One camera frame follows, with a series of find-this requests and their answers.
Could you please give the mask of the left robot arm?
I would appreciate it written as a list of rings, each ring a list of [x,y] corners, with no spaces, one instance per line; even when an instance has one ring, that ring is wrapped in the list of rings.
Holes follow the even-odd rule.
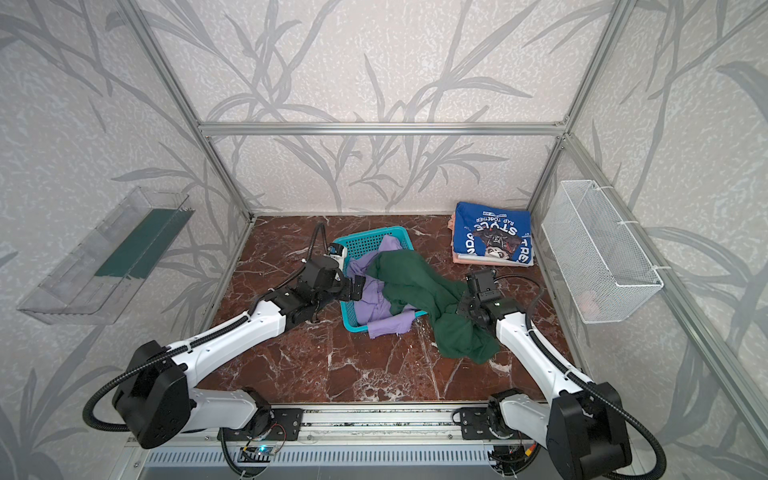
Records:
[[[252,347],[313,319],[333,302],[361,298],[366,279],[346,277],[330,256],[309,260],[293,284],[269,290],[244,313],[167,349],[140,347],[130,366],[138,372],[122,381],[113,407],[144,449],[182,433],[207,429],[249,429],[260,433],[270,421],[269,403],[250,388],[205,390],[208,375]],[[163,355],[168,351],[170,358]]]

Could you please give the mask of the dark green t shirt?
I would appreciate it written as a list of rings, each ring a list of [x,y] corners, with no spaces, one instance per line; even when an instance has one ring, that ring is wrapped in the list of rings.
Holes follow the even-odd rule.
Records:
[[[495,337],[458,313],[467,286],[438,274],[418,252],[380,253],[366,273],[383,283],[383,297],[393,314],[407,306],[426,313],[443,357],[483,364],[500,351]]]

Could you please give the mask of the teal plastic laundry basket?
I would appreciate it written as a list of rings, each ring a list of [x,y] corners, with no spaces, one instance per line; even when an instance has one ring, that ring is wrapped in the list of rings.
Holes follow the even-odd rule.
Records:
[[[345,328],[352,333],[367,332],[371,339],[409,332],[414,320],[425,312],[406,305],[400,313],[392,314],[392,304],[383,294],[384,283],[367,274],[380,253],[413,250],[407,231],[399,226],[379,228],[340,237],[335,243],[344,247],[342,272],[351,279],[365,279],[360,300],[340,303]]]

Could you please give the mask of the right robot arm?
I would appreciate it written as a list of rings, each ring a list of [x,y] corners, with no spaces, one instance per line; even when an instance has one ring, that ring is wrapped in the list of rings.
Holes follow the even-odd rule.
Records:
[[[616,406],[610,385],[586,387],[591,379],[578,371],[534,325],[535,305],[505,296],[494,269],[466,276],[467,291],[457,313],[494,335],[510,350],[544,395],[536,401],[517,389],[492,395],[483,432],[502,440],[528,439],[545,448],[564,479],[593,479],[632,463],[625,419],[598,398]]]

